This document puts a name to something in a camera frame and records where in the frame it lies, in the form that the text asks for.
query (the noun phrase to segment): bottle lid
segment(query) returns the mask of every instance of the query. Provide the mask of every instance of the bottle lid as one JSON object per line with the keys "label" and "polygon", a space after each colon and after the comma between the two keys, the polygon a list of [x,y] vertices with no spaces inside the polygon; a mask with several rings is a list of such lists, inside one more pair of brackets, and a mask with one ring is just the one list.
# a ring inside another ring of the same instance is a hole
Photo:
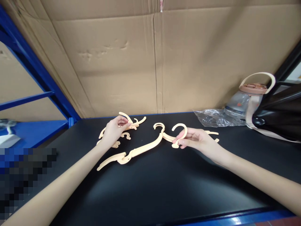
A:
{"label": "bottle lid", "polygon": [[250,96],[261,96],[266,93],[267,86],[261,83],[252,83],[252,84],[245,84],[239,87],[239,90],[242,93],[248,94]]}

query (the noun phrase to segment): cardboard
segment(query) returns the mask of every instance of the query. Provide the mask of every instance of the cardboard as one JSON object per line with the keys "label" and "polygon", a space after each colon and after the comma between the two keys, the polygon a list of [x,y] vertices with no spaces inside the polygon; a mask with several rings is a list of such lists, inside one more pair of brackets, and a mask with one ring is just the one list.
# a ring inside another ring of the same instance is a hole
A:
{"label": "cardboard", "polygon": [[[42,89],[31,78],[9,49],[0,42],[0,102],[42,93]],[[65,117],[51,102],[43,98],[30,103],[0,111],[0,119],[17,121],[64,120]]]}
{"label": "cardboard", "polygon": [[163,112],[222,108],[243,78],[275,73],[301,37],[297,3],[165,0]]}
{"label": "cardboard", "polygon": [[298,0],[15,2],[1,0],[85,118],[223,107],[301,37]]}

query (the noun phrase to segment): hand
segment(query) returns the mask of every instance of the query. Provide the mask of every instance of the hand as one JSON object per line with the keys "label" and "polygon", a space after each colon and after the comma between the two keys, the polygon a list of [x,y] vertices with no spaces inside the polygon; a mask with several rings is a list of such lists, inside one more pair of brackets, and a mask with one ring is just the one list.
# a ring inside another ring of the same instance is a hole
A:
{"label": "hand", "polygon": [[[222,148],[202,129],[187,128],[188,132],[184,139],[179,140],[181,149],[188,147],[195,148],[210,158],[216,164],[224,165],[225,161],[229,160],[232,155],[229,151]],[[172,141],[175,143],[184,134],[184,130]]]}
{"label": "hand", "polygon": [[112,119],[104,131],[103,138],[100,143],[107,145],[108,147],[113,146],[113,144],[119,139],[122,132],[131,125],[127,118],[123,116],[117,116]]}

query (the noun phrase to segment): pixelated area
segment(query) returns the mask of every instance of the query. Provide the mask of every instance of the pixelated area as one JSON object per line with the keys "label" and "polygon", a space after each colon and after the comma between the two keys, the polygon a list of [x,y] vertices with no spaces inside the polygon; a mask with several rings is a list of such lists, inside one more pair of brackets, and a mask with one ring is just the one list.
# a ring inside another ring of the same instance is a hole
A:
{"label": "pixelated area", "polygon": [[56,162],[55,148],[0,148],[0,224]]}

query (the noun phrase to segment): person's left hand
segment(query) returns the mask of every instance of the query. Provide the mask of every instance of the person's left hand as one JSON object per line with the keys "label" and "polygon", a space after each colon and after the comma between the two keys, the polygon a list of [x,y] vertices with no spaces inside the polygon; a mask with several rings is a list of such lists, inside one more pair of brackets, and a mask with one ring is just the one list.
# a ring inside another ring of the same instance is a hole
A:
{"label": "person's left hand", "polygon": [[108,147],[113,146],[113,144],[119,139],[122,132],[130,125],[131,123],[129,123],[128,119],[123,116],[117,116],[116,118],[112,119],[107,124],[100,144]]}

